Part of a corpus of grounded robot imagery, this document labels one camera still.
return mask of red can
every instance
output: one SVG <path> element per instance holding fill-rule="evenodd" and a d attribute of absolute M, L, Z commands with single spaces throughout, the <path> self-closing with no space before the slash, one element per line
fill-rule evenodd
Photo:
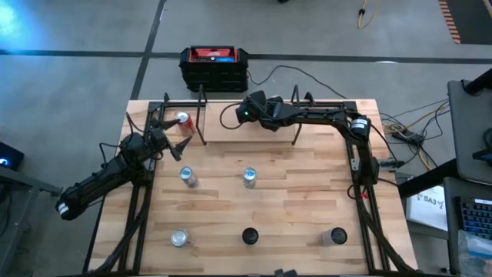
<path fill-rule="evenodd" d="M 193 121 L 187 112 L 179 112 L 176 119 L 179 119 L 178 126 L 183 136 L 194 134 Z"/>

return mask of wooden table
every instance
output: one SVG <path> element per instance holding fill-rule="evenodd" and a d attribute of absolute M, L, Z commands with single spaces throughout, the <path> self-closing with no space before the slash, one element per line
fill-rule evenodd
<path fill-rule="evenodd" d="M 375 100 L 355 101 L 358 111 L 382 131 Z M 128 104 L 128 112 L 141 128 L 147 108 L 148 101 Z M 174 118 L 179 111 L 196 116 L 196 108 L 167 108 L 165 118 Z M 129 132 L 125 121 L 121 137 Z M 183 139 L 175 127 L 166 134 L 173 142 Z M 374 156 L 388 157 L 376 132 L 371 132 L 371 145 Z M 184 165 L 196 172 L 197 189 L 188 189 L 179 179 L 178 171 Z M 258 172 L 255 189 L 243 186 L 241 173 L 246 166 Z M 387 172 L 380 177 L 394 180 Z M 367 273 L 356 205 L 346 193 L 350 184 L 344 139 L 330 126 L 303 125 L 295 146 L 290 142 L 209 142 L 203 146 L 196 135 L 180 162 L 165 152 L 157 164 L 141 274 L 272 275 L 276 269 L 296 269 L 303 275 Z M 384 234 L 416 269 L 397 188 L 384 182 L 374 188 Z M 123 235 L 130 195 L 131 184 L 107 195 L 89 269 L 100 266 Z M 321 246 L 319 235 L 337 226 L 347 231 L 347 243 Z M 260 234 L 253 246 L 241 240 L 247 227 Z M 171 233 L 177 228 L 188 230 L 191 243 L 187 247 L 171 244 Z M 372 234 L 371 242 L 380 269 Z M 133 253 L 131 247 L 128 267 Z"/>

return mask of keyboard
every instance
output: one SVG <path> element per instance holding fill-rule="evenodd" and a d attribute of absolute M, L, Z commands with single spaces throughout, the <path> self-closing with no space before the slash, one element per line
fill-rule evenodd
<path fill-rule="evenodd" d="M 457 197 L 460 229 L 483 239 L 492 239 L 492 201 Z"/>

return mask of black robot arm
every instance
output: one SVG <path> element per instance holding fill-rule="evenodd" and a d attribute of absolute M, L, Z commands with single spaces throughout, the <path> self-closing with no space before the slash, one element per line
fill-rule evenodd
<path fill-rule="evenodd" d="M 280 96 L 266 99 L 264 92 L 259 91 L 243 100 L 236 108 L 236 116 L 239 123 L 259 121 L 263 128 L 273 132 L 294 123 L 333 126 L 357 147 L 360 159 L 359 183 L 377 183 L 379 164 L 372 156 L 369 142 L 371 120 L 365 115 L 350 109 L 297 108 L 285 104 Z"/>
<path fill-rule="evenodd" d="M 75 183 L 61 194 L 55 205 L 61 218 L 64 220 L 77 218 L 91 202 L 120 185 L 128 182 L 144 185 L 148 181 L 145 162 L 156 159 L 156 155 L 162 155 L 165 149 L 169 149 L 176 161 L 181 160 L 181 153 L 191 137 L 173 147 L 164 133 L 164 130 L 178 121 L 176 119 L 160 122 L 153 119 L 148 132 L 143 135 L 132 132 L 126 136 L 119 145 L 119 153 L 107 164 L 103 164 L 103 169 L 92 173 L 84 181 Z"/>

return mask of concrete floor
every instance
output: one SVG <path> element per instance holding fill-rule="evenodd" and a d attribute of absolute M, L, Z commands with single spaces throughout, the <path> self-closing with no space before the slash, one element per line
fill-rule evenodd
<path fill-rule="evenodd" d="M 358 31 L 361 0 L 167 0 L 153 52 L 180 52 L 189 45 L 236 45 L 255 54 L 348 55 L 424 58 L 489 58 L 492 46 L 452 42 L 437 0 L 381 0 L 374 22 Z M 159 0 L 0 0 L 0 49 L 143 52 Z M 367 13 L 374 9 L 369 1 Z M 348 98 L 375 98 L 381 112 L 396 114 L 447 97 L 449 80 L 474 78 L 490 65 L 373 62 L 250 61 L 255 81 L 276 65 L 315 75 Z M 140 58 L 0 55 L 0 141 L 25 153 L 22 171 L 69 187 L 98 168 L 99 142 L 116 143 Z M 315 98 L 337 98 L 299 72 L 280 69 L 248 92 L 290 97 L 293 86 Z M 178 60 L 151 58 L 139 99 L 196 98 L 185 88 Z M 213 94 L 211 98 L 243 98 Z M 424 112 L 400 117 L 411 122 Z M 454 157 L 449 115 L 444 135 L 425 143 L 438 163 Z M 437 133 L 432 125 L 429 135 Z M 393 145 L 399 159 L 411 153 Z M 425 171 L 415 159 L 401 172 Z M 24 235 L 15 271 L 35 276 L 82 270 L 98 206 L 73 222 L 62 221 L 42 195 Z M 420 269 L 447 266 L 445 241 L 412 234 Z"/>

